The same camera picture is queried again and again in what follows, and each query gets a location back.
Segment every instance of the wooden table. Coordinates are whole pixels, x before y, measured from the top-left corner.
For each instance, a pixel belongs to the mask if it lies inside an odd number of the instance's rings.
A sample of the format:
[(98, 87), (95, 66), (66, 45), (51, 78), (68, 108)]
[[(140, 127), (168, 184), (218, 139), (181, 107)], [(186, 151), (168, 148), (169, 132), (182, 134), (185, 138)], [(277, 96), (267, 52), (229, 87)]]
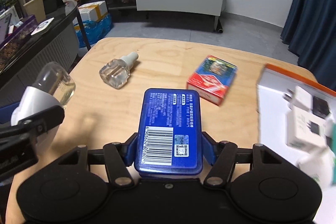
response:
[[(127, 85), (120, 90), (106, 85), (99, 76), (100, 68), (132, 51), (139, 54), (139, 62)], [(256, 82), (265, 63), (315, 80), (306, 69), (230, 48), (152, 38), (102, 39), (71, 72), (76, 91), (51, 148), (36, 165), (15, 176), (6, 223), (23, 222), (16, 203), (16, 190), (23, 180), (79, 144), (99, 149), (106, 143), (127, 140), (138, 130), (144, 92), (148, 88), (185, 88), (187, 78), (209, 54), (237, 65), (238, 72), (220, 107), (201, 99), (202, 130), (216, 141), (229, 140), (239, 147), (251, 148), (258, 142)], [(234, 177), (248, 169), (247, 165), (237, 166)], [(103, 166), (92, 171), (106, 179)]]

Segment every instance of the floor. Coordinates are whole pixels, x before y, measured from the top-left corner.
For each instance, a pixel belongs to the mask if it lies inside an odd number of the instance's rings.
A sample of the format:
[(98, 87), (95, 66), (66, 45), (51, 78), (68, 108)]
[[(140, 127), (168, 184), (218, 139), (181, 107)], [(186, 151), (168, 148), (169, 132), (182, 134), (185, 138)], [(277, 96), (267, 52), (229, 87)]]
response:
[(280, 32), (233, 19), (221, 18), (223, 34), (213, 32), (213, 17), (207, 15), (124, 10), (113, 15), (114, 28), (106, 37), (148, 37), (191, 41), (253, 52), (297, 65)]

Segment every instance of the white bottle cap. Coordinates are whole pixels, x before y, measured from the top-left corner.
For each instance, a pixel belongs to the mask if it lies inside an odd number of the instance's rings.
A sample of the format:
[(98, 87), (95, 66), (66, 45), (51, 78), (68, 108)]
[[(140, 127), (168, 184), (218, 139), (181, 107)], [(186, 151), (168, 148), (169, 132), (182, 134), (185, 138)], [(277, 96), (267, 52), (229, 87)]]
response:
[(124, 55), (120, 59), (124, 60), (129, 69), (133, 67), (134, 62), (139, 58), (136, 52), (131, 52), (129, 55)]

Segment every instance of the blue curtain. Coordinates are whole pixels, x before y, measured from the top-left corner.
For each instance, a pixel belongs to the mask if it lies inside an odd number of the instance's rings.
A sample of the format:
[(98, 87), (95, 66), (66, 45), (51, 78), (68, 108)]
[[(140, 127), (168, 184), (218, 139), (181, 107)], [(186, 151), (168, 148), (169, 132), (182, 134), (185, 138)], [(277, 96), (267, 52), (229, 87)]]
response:
[(336, 90), (336, 0), (293, 0), (281, 39), (299, 66)]

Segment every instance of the plastic bag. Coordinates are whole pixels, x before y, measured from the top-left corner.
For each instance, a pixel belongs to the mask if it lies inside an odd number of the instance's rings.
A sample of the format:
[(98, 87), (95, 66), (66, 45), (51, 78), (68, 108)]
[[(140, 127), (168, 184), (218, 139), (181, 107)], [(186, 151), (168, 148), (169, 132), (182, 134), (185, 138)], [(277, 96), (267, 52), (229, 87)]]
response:
[[(99, 40), (103, 39), (108, 34), (108, 32), (113, 28), (113, 23), (110, 14), (106, 15), (99, 22), (86, 20), (83, 21), (83, 24), (90, 45), (96, 44)], [(76, 33), (79, 40), (79, 47), (80, 48), (86, 47), (83, 40), (82, 32), (78, 30), (76, 31)]]

